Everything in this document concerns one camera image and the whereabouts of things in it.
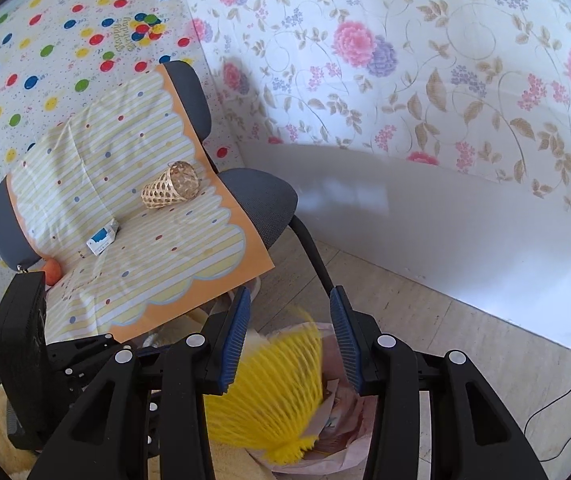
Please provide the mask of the dark grey office chair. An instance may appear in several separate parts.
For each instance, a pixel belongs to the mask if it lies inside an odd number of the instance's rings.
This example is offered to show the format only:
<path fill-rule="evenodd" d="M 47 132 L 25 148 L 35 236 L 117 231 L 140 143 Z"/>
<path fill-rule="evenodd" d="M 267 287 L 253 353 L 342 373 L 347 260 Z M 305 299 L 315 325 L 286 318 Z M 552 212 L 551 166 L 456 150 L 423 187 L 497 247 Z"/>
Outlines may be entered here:
<path fill-rule="evenodd" d="M 164 68 L 197 139 L 205 141 L 212 132 L 212 115 L 195 70 L 182 61 L 167 62 Z M 284 230 L 290 228 L 299 239 L 323 289 L 331 292 L 334 284 L 317 245 L 296 216 L 299 196 L 294 188 L 273 174 L 250 168 L 224 170 L 218 176 L 252 221 L 264 246 L 271 247 Z M 11 205 L 7 180 L 0 183 L 0 257 L 14 271 L 25 270 L 40 259 L 20 228 Z"/>

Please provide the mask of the blue white milk carton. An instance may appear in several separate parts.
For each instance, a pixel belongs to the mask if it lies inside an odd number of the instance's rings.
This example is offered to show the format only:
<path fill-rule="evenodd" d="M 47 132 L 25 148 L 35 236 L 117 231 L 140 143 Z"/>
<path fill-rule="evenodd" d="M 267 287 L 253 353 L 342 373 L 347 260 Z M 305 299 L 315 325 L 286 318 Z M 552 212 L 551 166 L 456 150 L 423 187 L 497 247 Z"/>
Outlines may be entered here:
<path fill-rule="evenodd" d="M 90 252 L 93 255 L 99 256 L 102 252 L 106 251 L 106 248 L 112 245 L 115 240 L 117 233 L 119 231 L 119 222 L 115 219 L 110 220 L 105 226 L 96 231 L 92 237 L 86 241 Z"/>

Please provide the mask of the yellow foam fruit net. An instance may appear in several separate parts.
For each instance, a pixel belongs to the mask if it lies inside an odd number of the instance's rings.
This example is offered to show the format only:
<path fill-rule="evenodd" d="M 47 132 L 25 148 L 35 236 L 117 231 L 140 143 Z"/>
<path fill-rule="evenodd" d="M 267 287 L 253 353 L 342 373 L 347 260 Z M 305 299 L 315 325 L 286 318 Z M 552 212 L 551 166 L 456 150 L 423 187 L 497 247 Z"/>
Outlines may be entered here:
<path fill-rule="evenodd" d="M 296 315 L 301 324 L 268 336 L 250 330 L 233 384 L 204 398 L 208 438 L 271 465 L 295 464 L 315 446 L 308 426 L 325 394 L 322 333 L 308 312 Z"/>

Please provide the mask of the floral pattern wall cloth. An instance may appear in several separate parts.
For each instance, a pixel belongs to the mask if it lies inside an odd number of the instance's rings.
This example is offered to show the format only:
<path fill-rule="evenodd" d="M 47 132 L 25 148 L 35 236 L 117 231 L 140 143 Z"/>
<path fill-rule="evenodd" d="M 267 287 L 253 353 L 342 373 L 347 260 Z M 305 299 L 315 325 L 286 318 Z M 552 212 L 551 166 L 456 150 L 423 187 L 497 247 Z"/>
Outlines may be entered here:
<path fill-rule="evenodd" d="M 186 0 L 240 144 L 331 145 L 571 212 L 571 0 Z"/>

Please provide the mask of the beige fluffy towel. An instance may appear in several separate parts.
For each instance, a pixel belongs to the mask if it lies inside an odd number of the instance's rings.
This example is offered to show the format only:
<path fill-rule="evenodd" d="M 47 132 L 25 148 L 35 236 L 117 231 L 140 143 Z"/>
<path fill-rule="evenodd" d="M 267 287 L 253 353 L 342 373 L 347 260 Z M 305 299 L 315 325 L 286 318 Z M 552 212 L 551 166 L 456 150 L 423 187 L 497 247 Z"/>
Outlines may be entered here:
<path fill-rule="evenodd" d="M 28 478 L 35 465 L 36 456 L 31 452 L 19 450 L 8 438 L 6 415 L 8 414 L 8 397 L 0 385 L 0 467 L 11 479 Z"/>

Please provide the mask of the striped dotted chair cover cloth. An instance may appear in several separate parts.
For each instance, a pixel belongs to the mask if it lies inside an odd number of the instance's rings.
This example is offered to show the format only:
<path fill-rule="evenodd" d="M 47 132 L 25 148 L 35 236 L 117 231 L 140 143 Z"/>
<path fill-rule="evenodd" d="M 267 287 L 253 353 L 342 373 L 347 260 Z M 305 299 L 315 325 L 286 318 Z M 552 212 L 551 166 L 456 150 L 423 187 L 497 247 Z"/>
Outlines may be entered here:
<path fill-rule="evenodd" d="M 178 160 L 195 168 L 200 192 L 146 208 L 142 188 Z M 46 133 L 6 180 L 29 245 L 62 266 L 46 293 L 50 342 L 140 336 L 273 266 L 162 67 Z M 115 242 L 93 255 L 86 241 L 113 219 Z"/>

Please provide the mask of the red apple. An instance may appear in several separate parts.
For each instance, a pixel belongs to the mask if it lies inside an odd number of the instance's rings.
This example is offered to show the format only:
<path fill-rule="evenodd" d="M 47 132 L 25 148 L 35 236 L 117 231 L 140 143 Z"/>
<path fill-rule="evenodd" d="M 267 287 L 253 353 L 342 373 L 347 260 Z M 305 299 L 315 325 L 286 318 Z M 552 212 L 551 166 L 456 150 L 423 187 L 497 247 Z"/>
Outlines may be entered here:
<path fill-rule="evenodd" d="M 55 259 L 48 259 L 41 268 L 48 286 L 54 286 L 63 276 L 62 266 Z"/>

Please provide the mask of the woven bamboo basket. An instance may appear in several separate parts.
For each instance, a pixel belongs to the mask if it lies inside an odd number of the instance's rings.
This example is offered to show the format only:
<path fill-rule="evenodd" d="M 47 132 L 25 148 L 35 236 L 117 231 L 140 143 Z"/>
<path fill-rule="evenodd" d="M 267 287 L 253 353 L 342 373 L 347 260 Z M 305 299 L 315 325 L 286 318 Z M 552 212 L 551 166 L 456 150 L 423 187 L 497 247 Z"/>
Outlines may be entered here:
<path fill-rule="evenodd" d="M 143 205 L 148 209 L 183 204 L 200 192 L 200 177 L 189 162 L 173 162 L 156 179 L 142 188 Z"/>

